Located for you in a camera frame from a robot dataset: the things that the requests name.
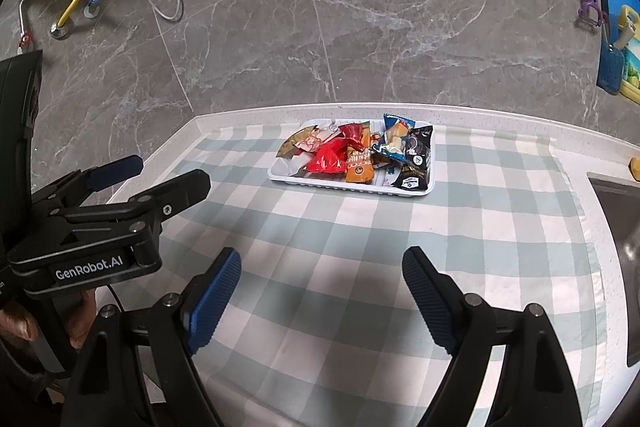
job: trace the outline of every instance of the black cable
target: black cable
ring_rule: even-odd
[[[124,311],[124,306],[120,302],[120,299],[118,299],[118,294],[116,293],[116,290],[114,290],[113,287],[110,284],[107,285],[107,288],[111,292],[111,295],[113,295],[113,298],[116,299],[116,304],[118,305],[118,308],[120,308],[120,311],[123,312]]]

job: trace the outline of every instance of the gray marble floor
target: gray marble floor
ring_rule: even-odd
[[[35,186],[146,157],[194,114],[289,103],[469,105],[640,143],[639,107],[594,85],[600,35],[576,23],[580,0],[185,0],[177,24],[145,0],[106,0],[52,41],[68,1],[28,10],[45,52]],[[175,0],[155,1],[172,12]],[[17,3],[0,7],[4,56]]]

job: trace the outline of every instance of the red valve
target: red valve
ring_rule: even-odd
[[[23,34],[20,37],[20,43],[18,44],[21,48],[25,48],[27,47],[29,44],[31,44],[31,42],[33,41],[33,37],[31,37],[31,34],[29,32]]]

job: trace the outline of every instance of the red snack bag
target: red snack bag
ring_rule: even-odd
[[[360,144],[362,143],[362,128],[363,125],[361,123],[346,123],[340,126],[345,138],[351,138]]]
[[[316,152],[316,157],[306,164],[308,172],[345,172],[347,170],[347,146],[358,147],[362,150],[359,142],[354,142],[350,138],[337,137],[323,143]]]

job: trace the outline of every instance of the white countertop edge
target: white countertop edge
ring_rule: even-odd
[[[170,172],[202,136],[215,129],[303,122],[313,118],[382,118],[384,112],[431,121],[433,124],[555,139],[556,157],[561,161],[588,218],[602,274],[607,316],[606,366],[598,415],[590,425],[603,425],[626,393],[640,364],[626,367],[626,300],[622,273],[604,212],[587,173],[634,184],[626,165],[631,156],[640,156],[640,147],[636,145],[575,125],[471,107],[366,102],[242,109],[193,118],[145,161],[143,173],[123,184],[110,202],[126,201],[137,192],[149,188]]]

